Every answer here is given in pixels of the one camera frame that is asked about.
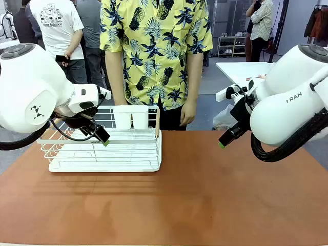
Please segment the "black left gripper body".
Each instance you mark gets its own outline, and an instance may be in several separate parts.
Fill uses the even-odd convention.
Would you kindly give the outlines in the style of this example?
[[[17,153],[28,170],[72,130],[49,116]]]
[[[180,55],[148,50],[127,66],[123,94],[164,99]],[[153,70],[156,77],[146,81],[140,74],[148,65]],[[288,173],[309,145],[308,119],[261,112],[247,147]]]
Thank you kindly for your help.
[[[85,127],[94,130],[96,124],[93,122],[93,120],[97,112],[98,112],[97,107],[91,107],[80,113],[75,114],[72,117],[64,116],[62,114],[55,112],[55,117],[61,119],[70,128],[80,129]]]

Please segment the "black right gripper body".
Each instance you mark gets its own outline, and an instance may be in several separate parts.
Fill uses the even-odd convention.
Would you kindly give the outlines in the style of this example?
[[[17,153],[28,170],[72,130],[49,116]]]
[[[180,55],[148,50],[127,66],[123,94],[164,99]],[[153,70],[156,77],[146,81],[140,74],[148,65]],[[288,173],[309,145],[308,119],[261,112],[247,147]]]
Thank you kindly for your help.
[[[250,112],[248,111],[248,104],[245,98],[240,99],[230,114],[236,119],[237,123],[232,126],[233,130],[247,132],[251,130],[250,127]]]

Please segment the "person's left hand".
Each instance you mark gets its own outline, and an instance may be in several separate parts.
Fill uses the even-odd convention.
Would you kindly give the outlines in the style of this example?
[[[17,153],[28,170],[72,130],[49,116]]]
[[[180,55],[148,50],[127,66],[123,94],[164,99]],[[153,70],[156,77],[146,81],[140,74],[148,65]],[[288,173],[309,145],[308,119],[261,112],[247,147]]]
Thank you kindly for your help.
[[[180,126],[190,124],[196,115],[197,102],[195,100],[187,100],[181,109]]]

